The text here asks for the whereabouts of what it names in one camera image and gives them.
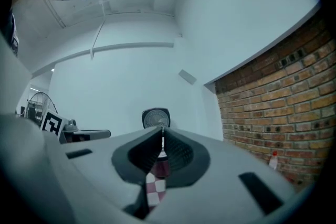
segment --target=checkered pattern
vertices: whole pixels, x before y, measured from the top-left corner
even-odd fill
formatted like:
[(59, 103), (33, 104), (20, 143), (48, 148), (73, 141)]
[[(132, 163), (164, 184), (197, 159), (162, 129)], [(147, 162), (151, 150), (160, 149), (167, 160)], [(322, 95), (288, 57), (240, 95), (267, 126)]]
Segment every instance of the checkered pattern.
[(166, 192), (166, 181), (155, 177), (152, 173), (149, 173), (146, 177), (146, 192), (147, 201), (150, 210), (153, 210), (157, 206)]

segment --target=qr code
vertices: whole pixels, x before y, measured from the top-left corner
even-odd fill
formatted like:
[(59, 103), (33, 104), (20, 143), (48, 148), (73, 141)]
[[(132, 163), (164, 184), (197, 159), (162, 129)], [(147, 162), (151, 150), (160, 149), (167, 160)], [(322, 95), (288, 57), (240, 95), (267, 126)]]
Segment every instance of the qr code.
[(42, 130), (48, 131), (50, 133), (55, 133), (56, 135), (60, 132), (60, 127), (62, 124), (62, 119), (47, 112), (46, 118), (43, 123)]

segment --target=bottle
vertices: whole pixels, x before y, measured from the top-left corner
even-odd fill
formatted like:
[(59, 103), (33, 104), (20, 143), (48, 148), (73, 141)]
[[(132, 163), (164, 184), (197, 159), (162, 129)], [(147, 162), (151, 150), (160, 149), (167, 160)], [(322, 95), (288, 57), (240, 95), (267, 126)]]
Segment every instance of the bottle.
[(273, 156), (269, 160), (269, 164), (268, 165), (269, 165), (269, 167), (271, 167), (274, 170), (277, 169), (277, 165), (278, 165), (278, 152), (277, 151), (273, 151)]

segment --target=white square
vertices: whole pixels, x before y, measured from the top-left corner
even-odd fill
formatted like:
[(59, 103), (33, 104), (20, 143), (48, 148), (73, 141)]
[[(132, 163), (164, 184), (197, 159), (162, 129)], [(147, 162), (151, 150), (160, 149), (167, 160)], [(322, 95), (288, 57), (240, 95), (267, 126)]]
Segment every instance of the white square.
[(158, 193), (148, 193), (147, 200), (149, 206), (156, 206), (160, 203)]
[(152, 173), (149, 173), (146, 176), (146, 183), (153, 183), (155, 181), (155, 176)]
[(158, 180), (155, 182), (155, 188), (158, 193), (161, 193), (166, 190), (166, 181)]

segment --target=brick wall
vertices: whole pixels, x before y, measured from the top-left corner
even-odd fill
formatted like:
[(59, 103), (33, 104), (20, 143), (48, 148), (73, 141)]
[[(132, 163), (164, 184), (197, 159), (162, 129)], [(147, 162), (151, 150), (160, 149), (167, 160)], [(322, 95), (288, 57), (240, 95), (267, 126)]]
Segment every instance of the brick wall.
[(224, 139), (295, 185), (317, 179), (336, 125), (335, 40), (317, 12), (273, 48), (216, 82)]

